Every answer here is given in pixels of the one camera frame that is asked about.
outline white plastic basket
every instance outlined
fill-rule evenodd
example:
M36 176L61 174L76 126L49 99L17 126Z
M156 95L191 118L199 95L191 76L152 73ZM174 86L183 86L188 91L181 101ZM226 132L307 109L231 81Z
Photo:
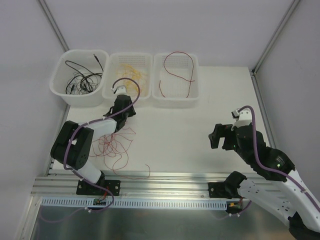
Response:
M103 68L103 74L97 88L88 94L77 95L77 94L66 94L66 87L68 81L74 76L76 72L74 69L68 67L65 64L65 61L73 61L77 64L80 64L87 69L89 69L93 73L101 73L102 69L95 59L95 56L98 58L100 64ZM52 75L50 80L50 90L63 98L63 100L75 107L94 107L101 104L104 100L102 96L102 89L105 83L105 78L107 76L109 63L109 55L103 50L82 50L82 49L74 49L65 52L59 59L57 67ZM85 73L86 70L76 66L76 69L80 70L80 72Z
M145 105L146 99L151 95L152 66L153 57L148 53L120 52L111 54L102 96L113 103L115 101L115 95L111 90L113 83L119 78L127 77L137 81L141 88L136 106ZM138 88L133 82L122 80L116 85L125 85L132 101L136 99Z
M155 99L155 105L164 108L193 107L200 97L198 58L194 54L189 54L192 61L188 55L177 52L166 59L169 54L158 53L153 59L152 97ZM191 86L190 82L169 74L164 68L164 61L165 67L170 73L181 76L188 81L192 76Z

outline black cable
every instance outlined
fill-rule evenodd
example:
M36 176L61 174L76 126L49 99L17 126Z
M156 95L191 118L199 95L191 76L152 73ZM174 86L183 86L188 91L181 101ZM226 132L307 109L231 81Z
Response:
M100 65L100 68L101 68L102 72L104 72L104 69L102 68L102 66L100 64L100 61L99 61L98 57L95 54L93 54L93 56L94 56L95 60L98 62L98 64Z
M102 72L104 71L102 65L100 64L100 61L98 57L93 54L94 58L100 65ZM83 94L89 94L92 93L97 89L101 82L102 74L101 72L94 73L90 71L88 68L86 68L83 65L80 65L74 61L66 60L64 62L69 68L75 70L73 77L69 79L66 88L65 88L65 94L74 94L74 95L83 95ZM81 68L84 68L87 70L87 73L82 73L75 67L71 66L70 64L77 65Z

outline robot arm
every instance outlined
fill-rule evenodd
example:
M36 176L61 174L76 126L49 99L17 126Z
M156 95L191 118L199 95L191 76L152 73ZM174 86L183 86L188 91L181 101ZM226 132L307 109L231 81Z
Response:
M131 97L127 95L125 86L118 86L113 89L113 93L116 94L117 97L114 101L114 106L112 106L109 112L104 115L105 117L117 113L132 104ZM118 132L125 125L127 118L132 117L135 114L134 107L131 106L126 111L115 115L110 119L94 123L89 127L81 128L76 134L75 139L72 141L66 164L91 183L98 186L104 186L104 173L88 160L91 143L101 136ZM66 121L53 144L50 155L61 164L64 164L67 145L78 126L78 123Z
M218 148L220 138L224 138L222 149L234 150L255 172L277 186L289 202L257 187L239 172L231 173L225 180L225 192L220 190L220 196L248 198L280 219L296 239L319 239L320 203L307 190L288 156L266 146L263 135L256 131L251 107L250 110L233 111L235 124L216 124L209 135L211 148Z

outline purple cable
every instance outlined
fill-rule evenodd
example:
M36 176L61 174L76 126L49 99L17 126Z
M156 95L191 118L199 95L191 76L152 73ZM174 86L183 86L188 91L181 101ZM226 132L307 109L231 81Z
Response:
M101 122L101 121L110 119L110 118L112 118L112 117L114 117L114 116L116 116L116 115L118 115L118 114L120 114L120 113L123 113L124 111L128 110L129 108L131 108L131 107L138 101L138 99L139 99L139 97L140 97L141 90L140 90L140 87L139 87L138 83L137 83L136 81L132 80L131 78L128 78L128 77L119 78L118 80L116 80L116 81L113 83L112 88L114 88L114 87L115 87L115 84L116 84L117 82L121 81L121 80L130 80L130 81L132 81L132 82L137 86L137 88L138 88L138 95L136 96L136 99L135 99L129 106L125 107L124 109L122 109L122 110L120 110L120 111L118 111L118 112L116 112L116 113L114 113L114 114L112 114L112 115L110 115L110 116L105 117L104 119L103 119L103 118L95 119L95 120L86 122L86 123L78 126L78 127L75 129L75 131L73 132L73 134L72 134L72 136L71 136L71 138L70 138L70 140L69 140L69 143L68 143L68 145L66 146L66 150L65 150L65 154L64 154L64 158L63 158L63 168L64 168L65 170L71 170L77 177L79 177L80 179L83 179L83 181L85 181L87 184L90 184L90 185L93 186L93 187L96 187L96 188L98 188L98 189L101 189L101 190L107 192L107 193L112 197L112 201L110 202L110 204L108 204L107 206L105 206L104 208L102 208L102 209L100 209L100 210L92 210L92 209L91 209L90 212L92 212L92 213L100 213L100 212L106 210L108 207L110 207L112 204L114 204L115 196L112 194L111 191L109 191L109 190L106 189L105 187L96 185L96 184L94 184L93 182L90 182L89 180L85 179L83 176L81 176L81 175L80 175L75 169L73 169L72 167L67 167L68 153L69 153L69 150L70 150L72 141L75 139L76 134L78 133L78 131L79 131L81 128L83 128L83 127L85 127L85 126L87 126L87 125L90 125L90 124L94 124L94 123L98 123L98 122ZM42 215L41 215L41 209L40 209L40 211L39 211L39 218L40 218L42 221L46 222L46 223L56 224L56 223L63 222L64 220L70 218L71 216L73 216L74 214L76 214L77 212L79 212L80 210L83 210L83 209L86 209L86 208L83 208L83 207L78 208L77 210L75 210L74 212L72 212L70 215L68 215L68 216L66 216L66 217L64 217L64 218L62 218L62 219L60 219L60 220L46 220L45 218L42 217Z
M259 155L258 155L258 147L257 147L257 129L256 129L256 116L255 116L255 111L254 109L247 105L247 106L243 106L241 107L238 112L241 112L243 109L250 109L251 114L252 114L252 134L253 134L253 151L254 151L254 156L255 156L255 160L256 163L259 165L260 168L262 168L263 170L269 171L269 172L273 172L273 173L277 173L280 174L284 177L286 177L287 179L291 180L300 190L302 193L304 193L307 198L312 202L313 206L318 210L318 212L320 213L320 207L318 206L318 204L316 203L316 201L313 199L313 197L306 191L306 189L299 183L297 182L293 177L289 176L288 174L284 173L283 171L280 170L276 170L276 169L272 169L266 166L263 166L262 163L260 162L259 159Z
M39 219L41 219L42 221L44 221L44 222L46 222L46 223L48 223L48 224L61 223L61 222L63 222L64 220L67 220L67 219L69 219L70 217L72 217L74 214L76 214L76 213L79 212L80 210L84 210L84 208L81 207L81 208L78 208L77 210L75 210L74 212L72 212L70 215L65 216L65 217L62 218L62 219L59 219L59 220L47 220L47 219L45 219L45 218L42 216L42 209L43 209L43 208L40 207L38 217L39 217Z

